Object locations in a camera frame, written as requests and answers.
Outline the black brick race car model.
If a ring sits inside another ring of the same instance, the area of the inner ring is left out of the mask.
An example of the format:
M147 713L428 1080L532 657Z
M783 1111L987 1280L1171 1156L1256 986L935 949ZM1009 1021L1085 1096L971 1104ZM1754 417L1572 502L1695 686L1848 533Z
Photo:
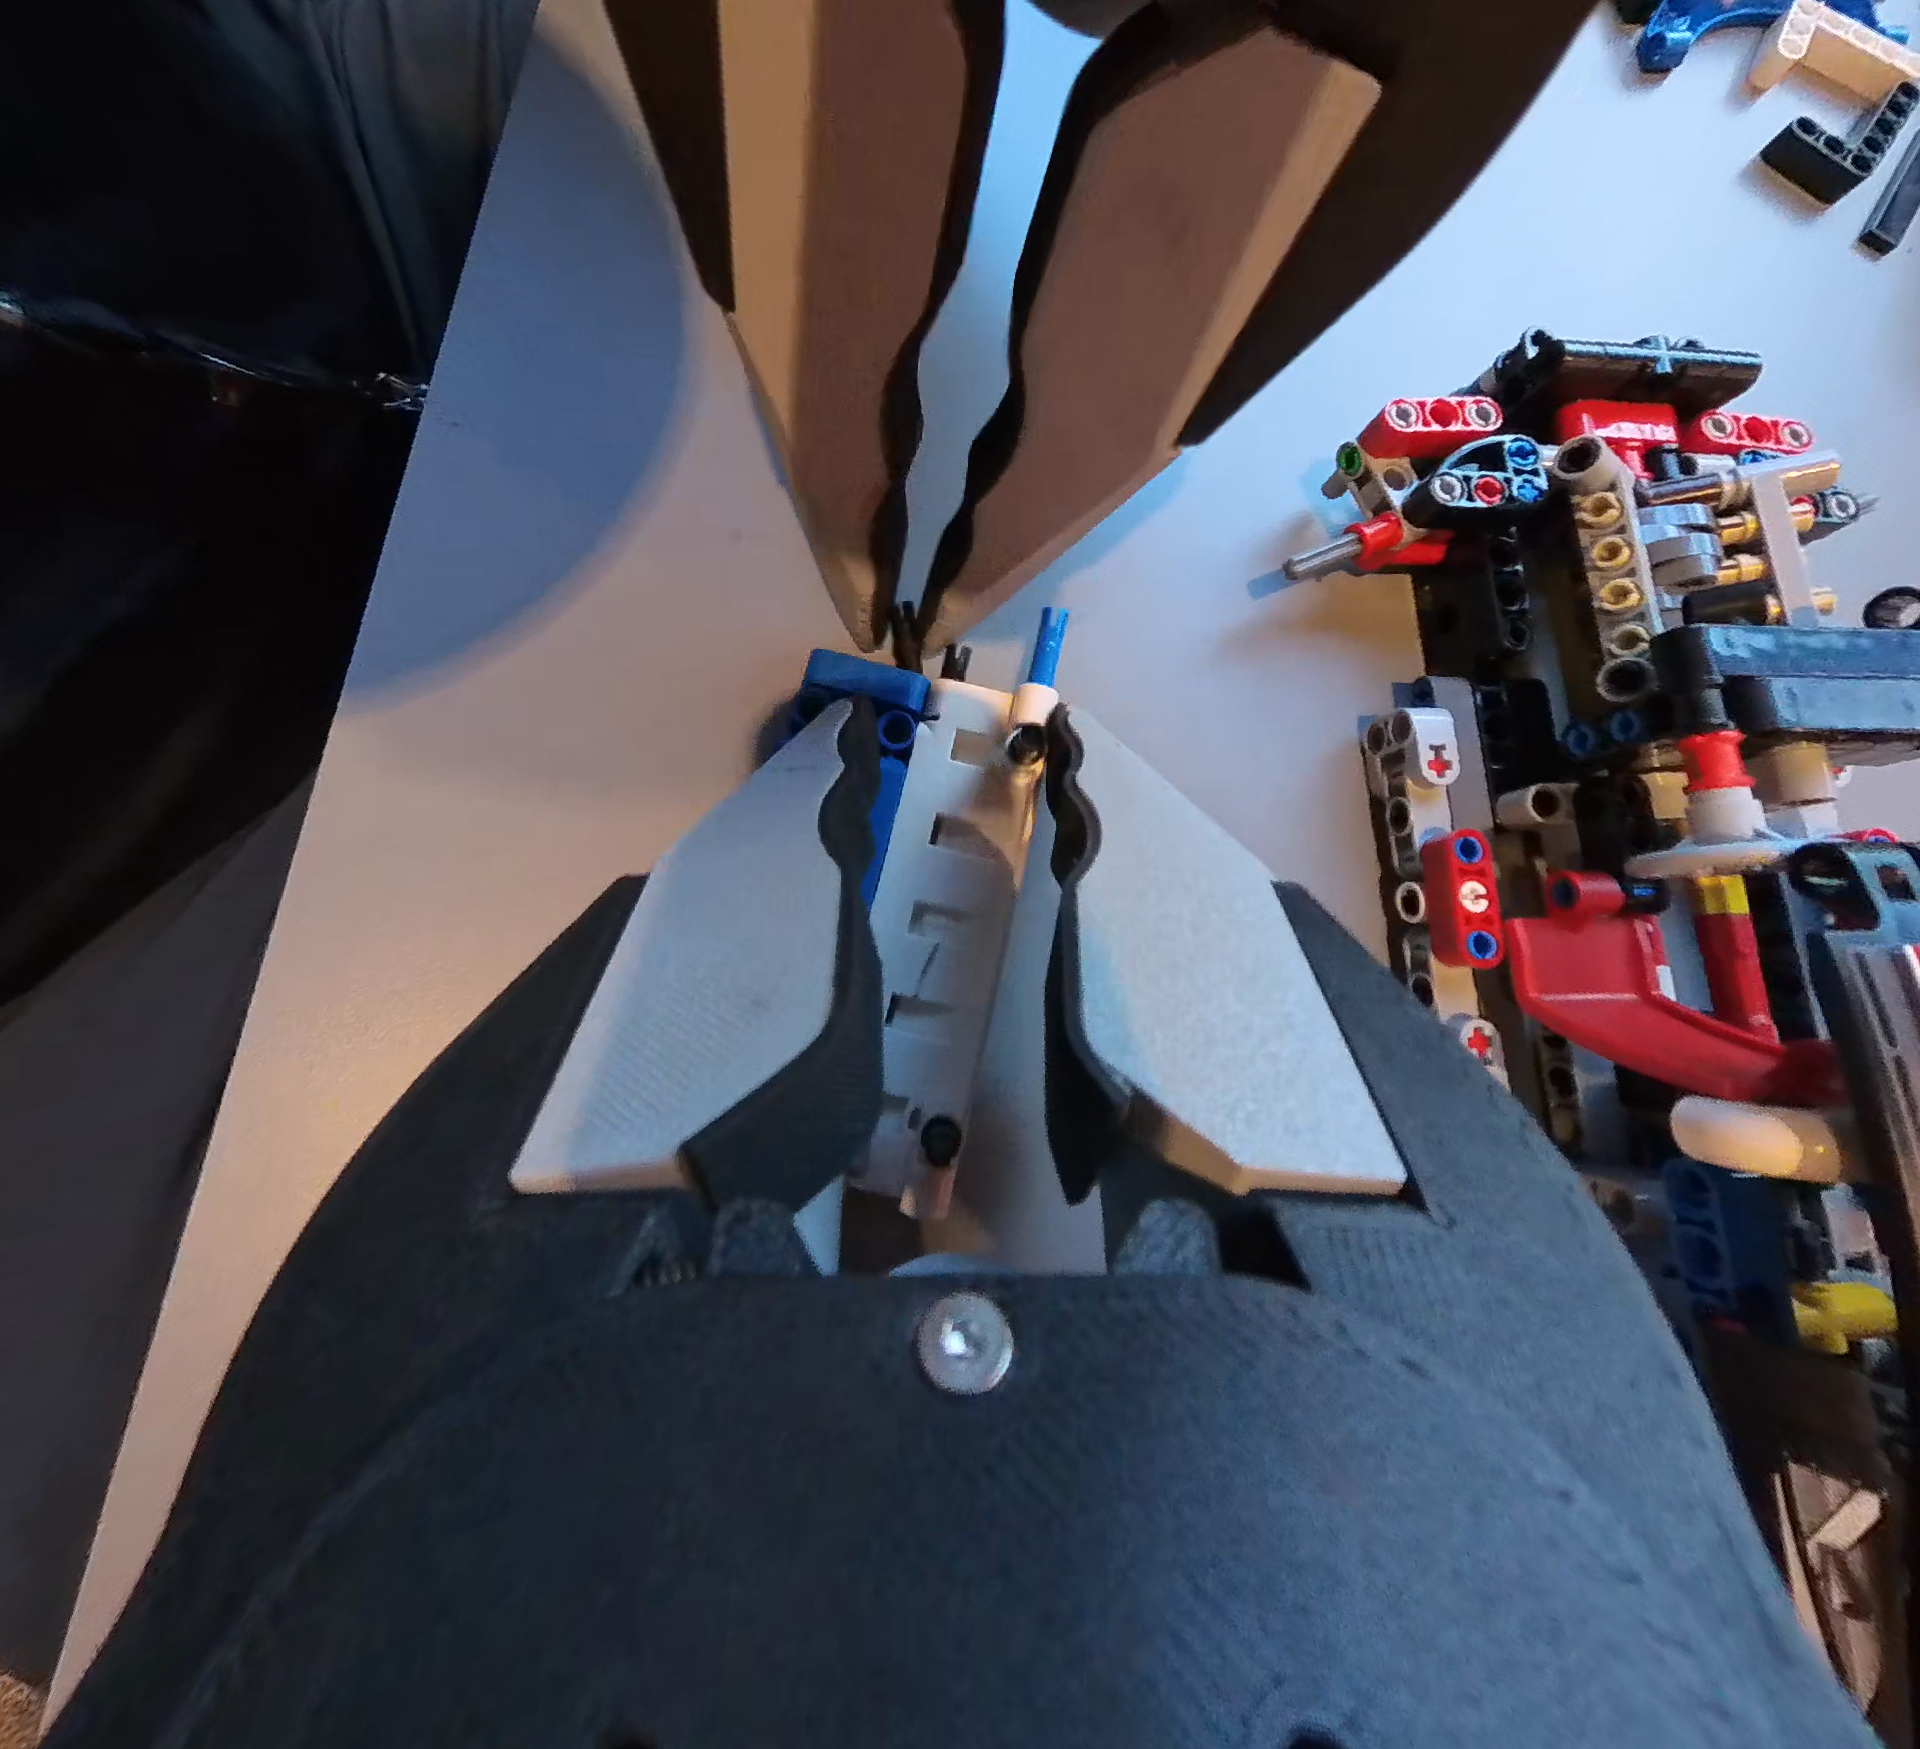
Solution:
M1795 1612L1916 1746L1916 591L1742 349L1523 334L1334 458L1288 583L1408 578L1361 724L1389 963L1582 1176L1682 1339Z

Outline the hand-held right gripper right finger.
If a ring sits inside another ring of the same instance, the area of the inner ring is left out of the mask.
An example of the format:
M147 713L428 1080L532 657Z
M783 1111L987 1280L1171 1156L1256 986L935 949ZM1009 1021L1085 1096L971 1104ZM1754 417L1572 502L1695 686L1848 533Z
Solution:
M1127 1156L1231 1199L1394 1196L1406 1168L1278 880L1090 713L1046 726L1057 914L1046 1136L1085 1203Z

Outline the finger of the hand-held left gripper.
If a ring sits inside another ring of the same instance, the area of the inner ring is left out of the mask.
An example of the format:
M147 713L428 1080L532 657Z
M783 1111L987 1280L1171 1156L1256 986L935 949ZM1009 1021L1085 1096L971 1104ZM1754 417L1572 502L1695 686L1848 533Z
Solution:
M717 0L729 322L829 598L889 634L919 360L971 225L1004 0Z
M1016 273L1005 393L928 571L926 644L959 641L1175 460L1379 99L1250 9L1153 4L1090 57Z

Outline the white brick panel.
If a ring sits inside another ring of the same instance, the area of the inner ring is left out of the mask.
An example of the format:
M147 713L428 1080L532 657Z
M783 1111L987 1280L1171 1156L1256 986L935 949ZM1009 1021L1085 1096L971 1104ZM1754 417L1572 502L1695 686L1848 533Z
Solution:
M1055 689L1000 693L931 681L870 922L880 959L880 1115L855 1187L913 1220L947 1213L962 1159L930 1168L919 1130L950 1115L967 1133L974 1083L1035 824L1042 762L1009 767L1011 727L1042 724Z

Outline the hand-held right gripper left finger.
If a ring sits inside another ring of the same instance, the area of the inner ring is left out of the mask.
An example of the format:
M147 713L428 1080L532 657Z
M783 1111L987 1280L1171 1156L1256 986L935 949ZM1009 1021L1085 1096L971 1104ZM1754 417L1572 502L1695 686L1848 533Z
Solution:
M877 712L823 710L665 850L512 1168L524 1196L806 1209L880 1108Z

